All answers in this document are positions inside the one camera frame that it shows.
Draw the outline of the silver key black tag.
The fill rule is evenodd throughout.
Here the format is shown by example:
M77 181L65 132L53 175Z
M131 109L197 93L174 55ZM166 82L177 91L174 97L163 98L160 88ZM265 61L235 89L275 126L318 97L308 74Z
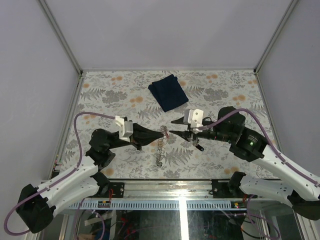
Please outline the silver key black tag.
M200 141L197 139L197 140L194 140L194 141L192 142L192 144L193 144L193 146L196 147L199 151L203 152L203 151L204 151L204 148L199 144L199 142L200 142Z

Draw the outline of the steel disc with keyrings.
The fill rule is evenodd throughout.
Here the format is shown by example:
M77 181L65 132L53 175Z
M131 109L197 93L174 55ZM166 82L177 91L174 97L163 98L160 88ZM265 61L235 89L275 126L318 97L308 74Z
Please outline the steel disc with keyrings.
M159 168L161 168L163 165L163 158L165 155L165 145L167 144L167 140L168 140L166 138L165 132L169 134L168 127L165 125L162 125L160 127L160 132L162 132L163 136L158 139L157 151L155 155L155 164Z

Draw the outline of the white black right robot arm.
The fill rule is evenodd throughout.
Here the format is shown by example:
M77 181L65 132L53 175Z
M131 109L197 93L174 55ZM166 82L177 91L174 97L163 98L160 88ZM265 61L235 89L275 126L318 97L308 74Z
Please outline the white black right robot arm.
M200 109L186 110L184 116L173 120L172 124L186 125L185 131L172 131L197 149L200 139L225 142L229 151L241 160L255 164L269 171L278 180L265 180L236 171L224 187L233 197L256 195L273 199L291 207L302 217L317 221L320 218L320 178L293 162L277 150L264 128L261 133L245 126L246 112L256 120L249 110L223 107L218 112L217 121L203 117Z

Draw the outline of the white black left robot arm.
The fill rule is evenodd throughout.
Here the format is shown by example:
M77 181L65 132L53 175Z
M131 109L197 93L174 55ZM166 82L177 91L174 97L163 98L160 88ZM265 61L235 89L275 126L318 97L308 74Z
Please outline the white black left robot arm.
M108 195L110 181L101 171L115 157L112 149L133 146L141 150L163 137L162 132L137 123L128 121L127 125L126 133L95 129L90 149L79 163L38 186L28 184L21 190L15 211L29 231L35 234L44 230L61 211L82 199Z

